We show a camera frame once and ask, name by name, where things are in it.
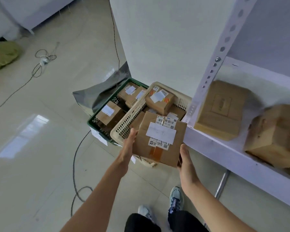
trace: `tiled floor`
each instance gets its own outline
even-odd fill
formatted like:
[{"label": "tiled floor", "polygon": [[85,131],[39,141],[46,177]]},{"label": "tiled floor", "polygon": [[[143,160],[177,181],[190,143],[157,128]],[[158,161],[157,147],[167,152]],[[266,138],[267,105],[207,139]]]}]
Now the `tiled floor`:
[{"label": "tiled floor", "polygon": [[[74,3],[71,12],[66,8],[38,27],[35,36],[21,39],[22,57],[0,70],[1,104],[30,78],[38,63],[35,52],[41,48],[51,52],[60,42],[57,59],[44,74],[0,108],[0,232],[58,231],[70,218],[73,155],[89,131],[88,116],[71,93],[102,82],[118,66],[108,0],[84,3]],[[117,32],[116,40],[122,64],[125,55]],[[119,150],[87,136],[77,154],[77,187],[95,187]],[[224,168],[195,151],[191,155],[201,181],[214,193]],[[176,169],[130,163],[108,231],[123,231],[127,217],[140,204],[152,207],[166,231],[169,193],[179,184]],[[290,207],[235,175],[230,176],[221,201],[259,231],[290,231]],[[80,205],[76,200],[74,211]],[[185,208],[201,219],[188,199]]]}]

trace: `light blue sneaker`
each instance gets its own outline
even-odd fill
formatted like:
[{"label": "light blue sneaker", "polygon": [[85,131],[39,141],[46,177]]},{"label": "light blue sneaker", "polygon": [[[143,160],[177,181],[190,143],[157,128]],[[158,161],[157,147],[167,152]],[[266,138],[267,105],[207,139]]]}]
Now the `light blue sneaker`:
[{"label": "light blue sneaker", "polygon": [[184,207],[184,195],[179,187],[173,187],[170,194],[170,209],[169,213],[172,214],[181,211]]},{"label": "light blue sneaker", "polygon": [[139,206],[138,214],[150,219],[152,221],[152,223],[155,224],[151,210],[149,208],[145,207],[144,205]]}]

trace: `leg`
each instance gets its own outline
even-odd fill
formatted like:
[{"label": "leg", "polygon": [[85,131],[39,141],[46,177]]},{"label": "leg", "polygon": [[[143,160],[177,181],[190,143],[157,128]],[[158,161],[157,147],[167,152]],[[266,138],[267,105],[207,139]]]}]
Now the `leg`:
[{"label": "leg", "polygon": [[170,194],[170,209],[168,222],[170,229],[174,232],[208,232],[202,223],[191,213],[183,211],[184,197],[179,187],[173,187]]},{"label": "leg", "polygon": [[131,214],[126,222],[125,232],[161,232],[153,219],[149,209],[140,206],[138,213]]},{"label": "leg", "polygon": [[203,224],[194,215],[187,211],[178,211],[172,214],[169,213],[168,222],[171,230],[174,232],[208,232]]}]

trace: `beige plastic basket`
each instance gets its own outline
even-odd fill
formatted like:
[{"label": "beige plastic basket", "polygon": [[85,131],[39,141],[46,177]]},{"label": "beige plastic basket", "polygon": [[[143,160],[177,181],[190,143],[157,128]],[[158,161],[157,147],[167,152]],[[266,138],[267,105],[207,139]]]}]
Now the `beige plastic basket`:
[{"label": "beige plastic basket", "polygon": [[[133,107],[127,112],[127,114],[118,122],[118,124],[112,129],[111,131],[111,137],[120,145],[123,146],[124,139],[126,139],[129,136],[130,128],[129,125],[132,123],[132,121],[136,118],[136,116],[145,108],[146,102],[145,97],[147,94],[150,93],[152,88],[157,85],[161,87],[162,89],[174,94],[177,98],[174,101],[174,105],[178,106],[179,108],[187,111],[191,104],[191,97],[182,94],[166,85],[161,84],[160,82],[154,82],[151,84],[151,86],[146,90],[146,92],[143,94],[143,96],[133,105]],[[139,161],[141,161],[142,164],[148,166],[148,167],[154,167],[156,163],[150,162],[148,160],[137,158]]]}]

